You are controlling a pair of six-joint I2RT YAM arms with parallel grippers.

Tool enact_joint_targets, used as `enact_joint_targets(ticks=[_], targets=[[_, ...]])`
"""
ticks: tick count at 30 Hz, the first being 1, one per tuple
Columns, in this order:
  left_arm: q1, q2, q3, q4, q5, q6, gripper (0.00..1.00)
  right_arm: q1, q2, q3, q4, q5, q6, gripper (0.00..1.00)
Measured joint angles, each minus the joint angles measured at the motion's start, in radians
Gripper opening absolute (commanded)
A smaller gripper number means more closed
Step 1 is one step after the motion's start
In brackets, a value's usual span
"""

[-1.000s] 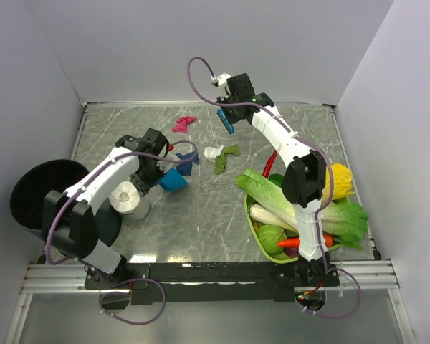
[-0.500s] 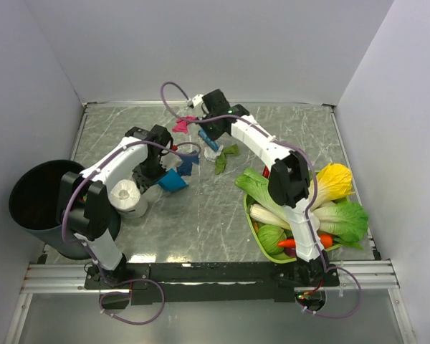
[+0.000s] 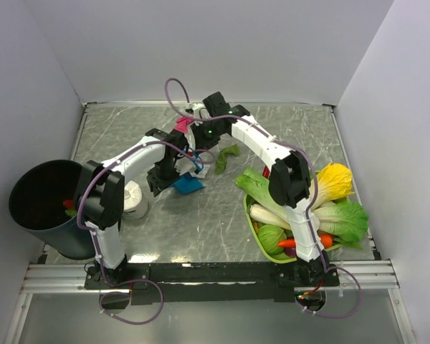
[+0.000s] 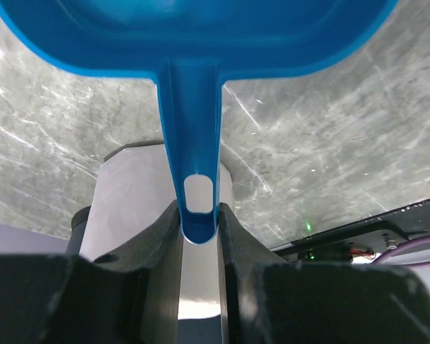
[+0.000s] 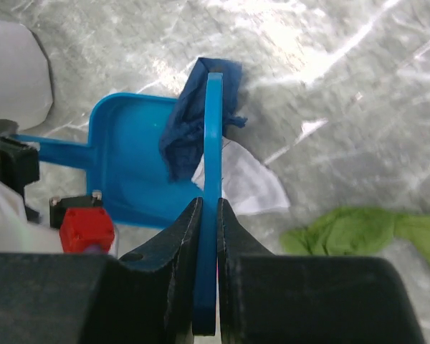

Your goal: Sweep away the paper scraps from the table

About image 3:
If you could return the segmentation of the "blue plastic dustpan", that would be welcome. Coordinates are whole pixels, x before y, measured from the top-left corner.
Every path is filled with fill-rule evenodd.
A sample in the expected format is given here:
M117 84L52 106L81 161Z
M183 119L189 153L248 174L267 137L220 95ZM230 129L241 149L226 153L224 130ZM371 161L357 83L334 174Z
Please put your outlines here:
M180 195L189 195L204 188L204 185L189 172L183 174L171 187Z

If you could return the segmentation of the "pink paper scrap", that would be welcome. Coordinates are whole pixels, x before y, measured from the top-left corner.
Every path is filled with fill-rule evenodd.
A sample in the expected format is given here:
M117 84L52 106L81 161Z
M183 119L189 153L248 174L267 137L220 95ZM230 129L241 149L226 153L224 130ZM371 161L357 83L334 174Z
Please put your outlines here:
M176 121L176 125L174 127L174 130L176 130L180 133L186 134L193 122L194 122L194 120L192 120L191 118L180 117Z

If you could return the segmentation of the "blue hand brush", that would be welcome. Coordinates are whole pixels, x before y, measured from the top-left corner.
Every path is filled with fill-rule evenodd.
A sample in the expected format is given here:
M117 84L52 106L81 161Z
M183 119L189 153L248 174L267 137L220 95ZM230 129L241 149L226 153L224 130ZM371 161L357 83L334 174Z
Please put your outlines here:
M202 162L196 162L196 160L200 159L200 156L198 153L195 152L194 149L189 148L187 153L194 157L193 160L190 160L190 162L192 163L192 167L189 168L188 172L194 177L194 178L199 178L199 179L203 179L205 178L205 170L204 170L204 164Z

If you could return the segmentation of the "green paper scrap front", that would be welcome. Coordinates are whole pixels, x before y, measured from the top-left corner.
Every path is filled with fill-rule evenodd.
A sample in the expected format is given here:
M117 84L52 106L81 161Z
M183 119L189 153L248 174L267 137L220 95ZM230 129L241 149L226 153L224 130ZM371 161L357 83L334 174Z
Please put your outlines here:
M215 174L219 175L226 170L227 160L229 156L238 156L239 154L240 148L237 144L225 147L220 150L215 161Z

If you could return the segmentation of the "green paper scrap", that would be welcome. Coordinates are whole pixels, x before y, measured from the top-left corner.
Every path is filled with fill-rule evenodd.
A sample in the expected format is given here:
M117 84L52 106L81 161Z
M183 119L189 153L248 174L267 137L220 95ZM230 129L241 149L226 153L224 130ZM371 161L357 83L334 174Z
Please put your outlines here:
M238 156L239 154L240 148L237 144L225 147L220 150L215 161L215 174L219 175L226 170L227 160L229 156Z
M75 209L67 209L65 211L66 215L68 215L69 217L73 218L77 215L77 211Z

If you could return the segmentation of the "white paper scrap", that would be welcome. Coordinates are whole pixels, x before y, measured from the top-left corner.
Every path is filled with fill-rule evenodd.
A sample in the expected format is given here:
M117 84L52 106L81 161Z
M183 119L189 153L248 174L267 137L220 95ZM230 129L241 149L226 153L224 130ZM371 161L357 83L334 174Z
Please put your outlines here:
M205 179L211 166L197 163L187 158L182 158L176 161L175 167L176 171L179 172L181 175L189 173L190 176L194 178Z

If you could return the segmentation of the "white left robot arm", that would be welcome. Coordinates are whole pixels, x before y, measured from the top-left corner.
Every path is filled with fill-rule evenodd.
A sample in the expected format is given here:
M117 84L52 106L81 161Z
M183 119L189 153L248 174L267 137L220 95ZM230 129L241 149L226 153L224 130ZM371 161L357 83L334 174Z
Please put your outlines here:
M109 287L121 287L128 277L127 257L119 238L125 185L146 171L148 187L157 196L180 178L175 167L177 155L184 155L187 147L183 133L154 128L117 156L101 163L88 161L82 167L74 196L77 225L90 232L98 269Z

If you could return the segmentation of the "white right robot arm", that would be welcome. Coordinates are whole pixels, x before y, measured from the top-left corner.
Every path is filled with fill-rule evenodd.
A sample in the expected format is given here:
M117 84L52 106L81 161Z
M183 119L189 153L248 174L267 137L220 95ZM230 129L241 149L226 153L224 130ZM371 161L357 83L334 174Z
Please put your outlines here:
M209 95L202 103L209 116L191 126L196 148L213 148L222 135L228 134L262 160L269 169L269 195L292 227L297 257L306 261L298 269L300 280L310 286L317 284L324 270L314 260L321 255L323 246L317 242L318 225L310 214L311 180L305 154L279 143L245 107L232 107L220 92Z

